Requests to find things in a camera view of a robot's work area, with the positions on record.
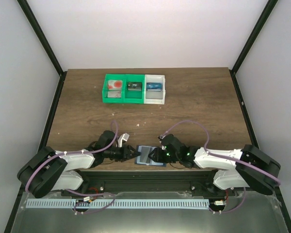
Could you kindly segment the blue leather card holder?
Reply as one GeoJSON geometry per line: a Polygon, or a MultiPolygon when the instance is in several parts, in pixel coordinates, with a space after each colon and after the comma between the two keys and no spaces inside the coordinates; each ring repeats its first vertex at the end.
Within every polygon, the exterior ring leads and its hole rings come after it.
{"type": "Polygon", "coordinates": [[[140,152],[140,155],[135,158],[135,164],[144,165],[144,166],[160,166],[166,167],[166,163],[157,163],[149,158],[149,154],[155,149],[151,146],[137,146],[137,151],[140,152]]]}

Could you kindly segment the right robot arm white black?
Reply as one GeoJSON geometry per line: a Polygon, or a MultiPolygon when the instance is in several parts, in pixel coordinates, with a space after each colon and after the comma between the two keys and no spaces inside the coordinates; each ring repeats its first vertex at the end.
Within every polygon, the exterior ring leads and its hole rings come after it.
{"type": "Polygon", "coordinates": [[[200,146],[186,146],[173,134],[159,137],[161,146],[149,153],[156,163],[180,163],[186,168],[213,168],[210,181],[221,190],[251,188],[271,195],[280,185],[280,164],[253,145],[243,149],[210,150],[200,146]]]}

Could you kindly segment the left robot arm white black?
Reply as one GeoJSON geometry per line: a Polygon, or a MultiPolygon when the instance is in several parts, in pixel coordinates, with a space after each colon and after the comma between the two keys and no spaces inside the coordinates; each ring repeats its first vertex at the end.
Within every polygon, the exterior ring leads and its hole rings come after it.
{"type": "Polygon", "coordinates": [[[85,196],[89,180],[82,169],[97,167],[105,159],[125,162],[140,155],[127,144],[128,138],[127,133],[117,136],[104,131],[97,141],[79,151],[58,151],[45,146],[20,169],[17,178],[35,198],[60,190],[85,196]]]}

